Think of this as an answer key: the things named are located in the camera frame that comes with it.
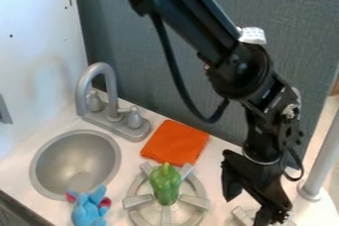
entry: faucet handle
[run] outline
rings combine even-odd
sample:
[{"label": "faucet handle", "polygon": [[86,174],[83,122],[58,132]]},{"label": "faucet handle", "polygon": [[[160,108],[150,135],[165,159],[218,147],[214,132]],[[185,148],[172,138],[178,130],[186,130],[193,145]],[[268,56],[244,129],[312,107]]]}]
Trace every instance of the faucet handle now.
[{"label": "faucet handle", "polygon": [[94,89],[90,90],[87,104],[91,112],[99,112],[103,109],[103,103],[98,95],[98,91]]},{"label": "faucet handle", "polygon": [[138,107],[136,105],[132,105],[130,108],[118,109],[119,113],[127,113],[129,112],[127,125],[129,128],[138,129],[143,125],[143,119],[140,116]]}]

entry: black cable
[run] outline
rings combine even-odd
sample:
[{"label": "black cable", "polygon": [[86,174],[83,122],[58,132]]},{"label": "black cable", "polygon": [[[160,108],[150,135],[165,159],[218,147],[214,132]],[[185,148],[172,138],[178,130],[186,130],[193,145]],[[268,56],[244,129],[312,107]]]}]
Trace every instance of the black cable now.
[{"label": "black cable", "polygon": [[282,170],[282,174],[284,177],[286,177],[289,181],[292,181],[292,182],[297,182],[299,180],[302,179],[303,175],[304,175],[304,172],[305,172],[305,169],[303,167],[303,164],[302,164],[302,161],[300,159],[300,157],[297,155],[297,153],[295,152],[294,149],[290,148],[290,149],[287,149],[287,151],[289,152],[289,154],[292,156],[292,158],[294,159],[294,161],[296,162],[296,164],[299,166],[300,168],[300,176],[299,177],[292,177],[290,176],[284,169],[283,169],[283,166],[282,166],[282,161],[280,163],[280,167],[281,167],[281,170]]},{"label": "black cable", "polygon": [[229,101],[227,99],[225,99],[217,107],[217,109],[215,110],[213,115],[209,118],[205,118],[200,113],[200,111],[196,108],[195,104],[193,103],[192,99],[190,98],[190,96],[189,96],[189,94],[186,90],[186,87],[183,83],[179,68],[177,67],[177,64],[176,64],[174,53],[173,53],[172,48],[170,46],[169,35],[166,31],[166,28],[164,26],[162,18],[158,14],[152,14],[151,19],[153,21],[153,24],[156,27],[158,36],[159,36],[161,43],[163,45],[163,49],[164,49],[164,53],[165,53],[165,56],[166,56],[166,60],[167,60],[168,65],[169,65],[171,77],[174,81],[174,84],[176,86],[178,93],[180,94],[182,101],[185,103],[185,105],[190,110],[190,112],[194,116],[196,116],[198,119],[202,120],[203,122],[207,122],[207,123],[211,123],[211,124],[217,122],[221,118],[222,114],[224,113],[226,107],[229,104]]}]

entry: white pole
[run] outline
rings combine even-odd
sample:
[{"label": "white pole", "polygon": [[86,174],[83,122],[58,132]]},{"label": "white pole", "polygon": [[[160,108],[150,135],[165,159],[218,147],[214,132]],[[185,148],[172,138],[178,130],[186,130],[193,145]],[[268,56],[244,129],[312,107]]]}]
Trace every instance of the white pole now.
[{"label": "white pole", "polygon": [[308,200],[320,199],[320,189],[335,164],[339,154],[339,110],[321,147],[307,181],[300,187],[299,193]]}]

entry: stove burner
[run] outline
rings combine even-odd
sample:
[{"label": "stove burner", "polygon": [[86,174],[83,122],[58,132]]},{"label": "stove burner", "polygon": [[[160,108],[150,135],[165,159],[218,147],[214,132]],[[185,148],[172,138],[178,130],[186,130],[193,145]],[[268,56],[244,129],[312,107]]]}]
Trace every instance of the stove burner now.
[{"label": "stove burner", "polygon": [[140,165],[137,175],[123,199],[131,221],[136,226],[195,226],[209,209],[209,200],[201,182],[193,175],[193,166],[185,164],[180,170],[182,184],[179,199],[172,206],[157,203],[148,181],[153,169],[150,163]]}]

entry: pink ear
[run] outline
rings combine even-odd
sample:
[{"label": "pink ear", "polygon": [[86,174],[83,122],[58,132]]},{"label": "pink ear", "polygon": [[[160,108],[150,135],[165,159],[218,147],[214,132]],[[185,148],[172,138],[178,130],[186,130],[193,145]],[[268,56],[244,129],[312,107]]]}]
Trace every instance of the pink ear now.
[{"label": "pink ear", "polygon": [[69,192],[66,193],[66,200],[69,202],[69,203],[74,203],[76,201],[76,198],[72,195],[69,194]]},{"label": "pink ear", "polygon": [[112,205],[111,199],[108,198],[108,197],[104,197],[104,198],[101,200],[101,202],[100,202],[100,204],[99,204],[99,207],[105,206],[105,207],[107,207],[107,208],[110,208],[111,205]]}]

